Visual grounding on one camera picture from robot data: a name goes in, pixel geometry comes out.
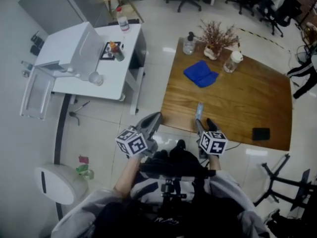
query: white desk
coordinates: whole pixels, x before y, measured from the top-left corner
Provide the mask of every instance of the white desk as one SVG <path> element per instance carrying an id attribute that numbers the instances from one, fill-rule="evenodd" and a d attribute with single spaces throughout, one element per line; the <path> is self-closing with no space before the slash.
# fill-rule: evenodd
<path id="1" fill-rule="evenodd" d="M 96 28 L 105 43 L 114 41 L 124 45 L 123 61 L 99 60 L 96 71 L 104 76 L 101 86 L 75 77 L 59 77 L 55 80 L 53 91 L 122 101 L 125 97 L 122 93 L 123 86 L 127 82 L 134 91 L 130 114 L 135 115 L 144 68 L 139 69 L 137 79 L 135 79 L 129 70 L 129 65 L 142 29 L 140 24 L 130 24 L 130 28 L 129 33 L 123 33 L 118 25 Z"/>

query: glass jar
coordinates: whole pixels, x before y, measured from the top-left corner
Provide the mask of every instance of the glass jar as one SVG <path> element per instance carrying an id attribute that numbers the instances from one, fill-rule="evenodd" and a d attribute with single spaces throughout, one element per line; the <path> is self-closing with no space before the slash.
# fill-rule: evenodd
<path id="1" fill-rule="evenodd" d="M 239 51 L 233 51 L 228 60 L 224 63 L 223 70 L 228 73 L 234 72 L 242 60 L 242 54 Z"/>

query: hazard tape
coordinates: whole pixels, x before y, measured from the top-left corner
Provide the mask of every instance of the hazard tape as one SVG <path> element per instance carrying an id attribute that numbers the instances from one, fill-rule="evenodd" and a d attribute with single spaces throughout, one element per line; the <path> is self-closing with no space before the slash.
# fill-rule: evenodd
<path id="1" fill-rule="evenodd" d="M 241 46 L 240 46 L 240 42 L 238 42 L 238 51 L 241 53 Z"/>
<path id="2" fill-rule="evenodd" d="M 244 29 L 242 29 L 242 28 L 238 28 L 238 29 L 241 30 L 241 31 L 243 31 L 243 32 L 246 32 L 246 33 L 249 33 L 249 34 L 258 36 L 259 38 L 262 38 L 262 39 L 265 39 L 265 40 L 267 40 L 267 41 L 270 41 L 270 42 L 274 43 L 275 45 L 278 45 L 280 48 L 282 48 L 282 49 L 284 49 L 284 50 L 287 50 L 288 52 L 291 52 L 290 50 L 288 50 L 288 49 L 282 47 L 282 46 L 279 45 L 278 43 L 276 43 L 276 42 L 274 42 L 274 41 L 272 41 L 272 40 L 270 40 L 270 39 L 268 39 L 268 38 L 266 38 L 266 37 L 263 37 L 263 36 L 258 35 L 258 34 L 254 34 L 254 33 L 250 32 L 250 31 L 244 30 Z"/>

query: pink object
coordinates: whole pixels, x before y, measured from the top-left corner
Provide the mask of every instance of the pink object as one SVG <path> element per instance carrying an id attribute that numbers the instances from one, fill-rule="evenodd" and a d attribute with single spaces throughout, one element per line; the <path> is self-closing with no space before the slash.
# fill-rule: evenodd
<path id="1" fill-rule="evenodd" d="M 79 156 L 78 158 L 79 158 L 79 162 L 80 163 L 89 164 L 89 158 L 88 157 Z"/>

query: black phone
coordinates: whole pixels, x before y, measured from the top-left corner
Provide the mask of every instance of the black phone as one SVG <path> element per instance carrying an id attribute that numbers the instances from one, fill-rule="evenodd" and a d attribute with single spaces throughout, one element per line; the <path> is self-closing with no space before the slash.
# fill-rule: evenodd
<path id="1" fill-rule="evenodd" d="M 252 129 L 252 140 L 269 140 L 270 132 L 269 128 L 253 128 Z"/>

